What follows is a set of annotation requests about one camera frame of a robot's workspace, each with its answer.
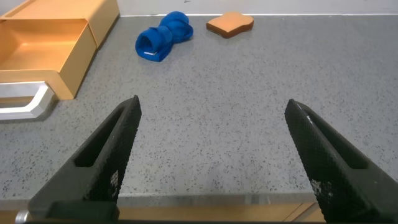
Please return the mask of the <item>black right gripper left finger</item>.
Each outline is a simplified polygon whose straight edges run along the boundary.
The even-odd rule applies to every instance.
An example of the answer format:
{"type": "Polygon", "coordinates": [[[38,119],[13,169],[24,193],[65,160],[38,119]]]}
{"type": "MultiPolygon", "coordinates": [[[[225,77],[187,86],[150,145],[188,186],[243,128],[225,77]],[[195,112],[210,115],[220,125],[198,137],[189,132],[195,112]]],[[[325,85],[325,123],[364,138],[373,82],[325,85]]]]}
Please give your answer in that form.
{"type": "Polygon", "coordinates": [[[138,96],[120,103],[33,196],[35,220],[115,220],[116,205],[141,119],[138,96]]]}

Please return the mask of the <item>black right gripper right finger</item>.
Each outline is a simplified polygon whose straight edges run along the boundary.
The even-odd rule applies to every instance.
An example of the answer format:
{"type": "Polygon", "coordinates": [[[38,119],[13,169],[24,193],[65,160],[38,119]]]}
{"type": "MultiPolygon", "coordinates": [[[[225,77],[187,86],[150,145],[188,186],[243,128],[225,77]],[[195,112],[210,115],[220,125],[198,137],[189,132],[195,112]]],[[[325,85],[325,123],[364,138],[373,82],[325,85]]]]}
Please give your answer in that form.
{"type": "Polygon", "coordinates": [[[307,105],[285,109],[290,135],[326,222],[397,223],[397,182],[307,105]]]}

